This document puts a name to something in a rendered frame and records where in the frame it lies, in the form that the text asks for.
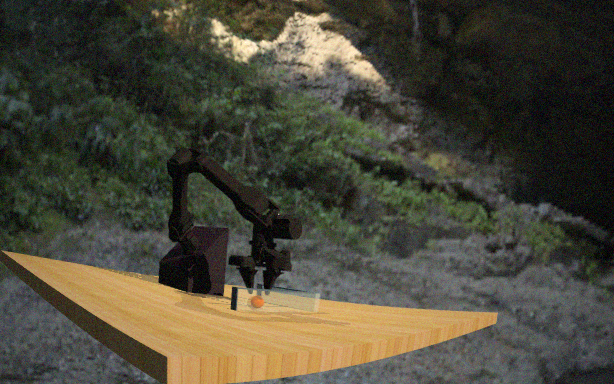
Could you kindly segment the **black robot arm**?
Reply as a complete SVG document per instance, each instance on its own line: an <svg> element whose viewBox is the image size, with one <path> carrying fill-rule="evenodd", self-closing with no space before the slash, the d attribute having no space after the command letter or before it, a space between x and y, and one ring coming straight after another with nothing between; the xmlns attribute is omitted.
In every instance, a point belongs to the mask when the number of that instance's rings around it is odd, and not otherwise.
<svg viewBox="0 0 614 384"><path fill-rule="evenodd" d="M180 148L167 161L168 174L173 178L173 211L168 221L169 238L179 242L182 255L195 254L203 241L198 241L191 231L194 214L187 206L187 179L190 173L200 173L229 197L241 216L254 223L252 237L298 240L302 234L301 221L292 214L279 215L280 208L258 189L245 186L226 172L207 152ZM266 215L262 215L266 209ZM285 268L290 262L288 250L277 251L272 244L261 244L257 251L258 262L264 261L272 268Z"/></svg>

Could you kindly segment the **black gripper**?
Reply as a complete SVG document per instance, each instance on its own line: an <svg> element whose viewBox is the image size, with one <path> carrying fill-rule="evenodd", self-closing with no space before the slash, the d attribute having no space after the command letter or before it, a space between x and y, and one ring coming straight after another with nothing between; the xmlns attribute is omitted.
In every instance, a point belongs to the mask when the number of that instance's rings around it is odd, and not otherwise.
<svg viewBox="0 0 614 384"><path fill-rule="evenodd" d="M266 270L263 270L264 289L272 289L273 283L277 277L284 274L281 271L291 272L291 263L286 263L285 268L272 268L267 263L263 264L264 261L257 263L256 254L261 244L266 244L266 248L271 248L272 244L275 244L274 247L277 247L277 245L274 243L273 238L265 237L252 237L252 241L248 242L252 248L251 256L246 257L231 254L229 257L229 264L232 266L240 266L240 268L236 269L239 270L246 288L254 288L254 275L258 272L255 266L266 268Z"/></svg>

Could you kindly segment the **low clear glass walls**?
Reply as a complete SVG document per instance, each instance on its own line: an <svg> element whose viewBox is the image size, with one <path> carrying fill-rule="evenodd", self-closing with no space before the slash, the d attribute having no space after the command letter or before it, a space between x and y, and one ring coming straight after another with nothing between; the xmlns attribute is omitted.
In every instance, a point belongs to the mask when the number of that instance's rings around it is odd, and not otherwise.
<svg viewBox="0 0 614 384"><path fill-rule="evenodd" d="M238 289L237 311L318 312L320 293Z"/></svg>

